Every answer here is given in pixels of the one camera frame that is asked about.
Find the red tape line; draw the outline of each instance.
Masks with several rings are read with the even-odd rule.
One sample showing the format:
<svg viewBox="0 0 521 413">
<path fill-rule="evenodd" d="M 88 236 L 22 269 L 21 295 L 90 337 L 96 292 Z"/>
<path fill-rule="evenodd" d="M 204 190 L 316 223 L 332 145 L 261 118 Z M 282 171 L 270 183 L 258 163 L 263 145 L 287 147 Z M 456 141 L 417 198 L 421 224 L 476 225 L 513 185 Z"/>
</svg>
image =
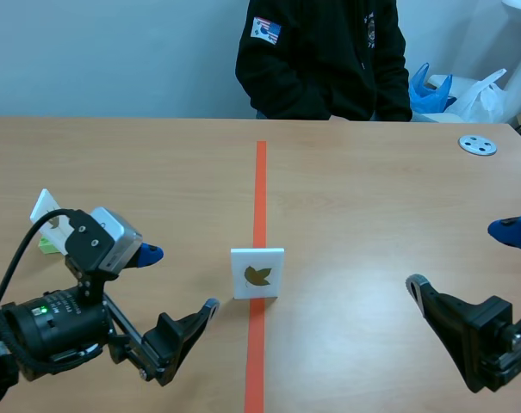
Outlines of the red tape line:
<svg viewBox="0 0 521 413">
<path fill-rule="evenodd" d="M 252 247 L 266 248 L 266 142 L 257 142 Z M 264 413 L 265 301 L 252 299 L 246 359 L 245 413 Z"/>
</svg>

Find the white block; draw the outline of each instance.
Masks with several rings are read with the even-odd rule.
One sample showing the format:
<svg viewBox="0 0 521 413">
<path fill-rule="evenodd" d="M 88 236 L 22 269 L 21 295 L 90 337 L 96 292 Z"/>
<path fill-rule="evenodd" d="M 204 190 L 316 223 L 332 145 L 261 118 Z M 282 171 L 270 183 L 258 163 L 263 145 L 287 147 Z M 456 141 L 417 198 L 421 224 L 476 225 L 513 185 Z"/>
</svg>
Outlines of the white block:
<svg viewBox="0 0 521 413">
<path fill-rule="evenodd" d="M 60 209 L 59 204 L 47 189 L 42 189 L 36 201 L 36 205 L 30 214 L 30 220 L 34 223 L 45 213 L 49 213 L 55 209 Z M 64 256 L 67 255 L 65 241 L 71 235 L 72 231 L 73 229 L 69 225 L 69 219 L 65 216 L 55 217 L 40 228 L 41 234 Z"/>
<path fill-rule="evenodd" d="M 233 297 L 279 296 L 284 257 L 283 248 L 232 248 Z"/>
</svg>

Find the flag patch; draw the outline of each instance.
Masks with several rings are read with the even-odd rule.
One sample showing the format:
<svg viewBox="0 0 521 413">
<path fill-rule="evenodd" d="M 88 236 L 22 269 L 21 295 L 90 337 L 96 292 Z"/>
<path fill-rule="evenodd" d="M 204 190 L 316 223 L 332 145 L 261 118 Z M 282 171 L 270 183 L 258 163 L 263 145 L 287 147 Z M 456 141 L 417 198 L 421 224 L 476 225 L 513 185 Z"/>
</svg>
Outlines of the flag patch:
<svg viewBox="0 0 521 413">
<path fill-rule="evenodd" d="M 277 39 L 279 39 L 279 33 L 281 33 L 281 26 L 279 24 L 261 17 L 252 19 L 251 37 L 258 37 L 275 45 Z"/>
</svg>

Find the leaf picture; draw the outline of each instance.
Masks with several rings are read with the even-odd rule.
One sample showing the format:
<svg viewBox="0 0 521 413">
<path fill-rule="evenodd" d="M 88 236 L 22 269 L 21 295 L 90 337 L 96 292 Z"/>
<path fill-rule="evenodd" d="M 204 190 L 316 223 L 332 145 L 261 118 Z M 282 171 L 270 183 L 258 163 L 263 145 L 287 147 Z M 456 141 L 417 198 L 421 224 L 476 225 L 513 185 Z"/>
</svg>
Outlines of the leaf picture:
<svg viewBox="0 0 521 413">
<path fill-rule="evenodd" d="M 258 271 L 253 267 L 247 267 L 245 270 L 245 279 L 253 286 L 263 287 L 268 286 L 270 283 L 266 280 L 266 277 L 270 275 L 271 268 L 259 269 Z"/>
<path fill-rule="evenodd" d="M 53 217 L 52 219 L 50 219 L 47 222 L 50 223 L 50 225 L 52 226 L 52 229 L 54 230 L 55 228 L 57 228 L 59 226 L 59 216 L 58 217 Z"/>
</svg>

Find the screw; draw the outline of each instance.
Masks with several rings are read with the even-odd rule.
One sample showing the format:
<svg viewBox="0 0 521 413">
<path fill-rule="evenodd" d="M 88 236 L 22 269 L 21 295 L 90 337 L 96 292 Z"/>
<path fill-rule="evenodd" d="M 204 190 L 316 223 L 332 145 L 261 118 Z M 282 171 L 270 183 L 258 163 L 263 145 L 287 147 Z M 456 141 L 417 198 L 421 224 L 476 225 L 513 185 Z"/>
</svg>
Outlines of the screw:
<svg viewBox="0 0 521 413">
<path fill-rule="evenodd" d="M 511 348 L 513 351 L 518 350 L 521 347 L 521 334 L 515 334 L 511 339 Z"/>
</svg>

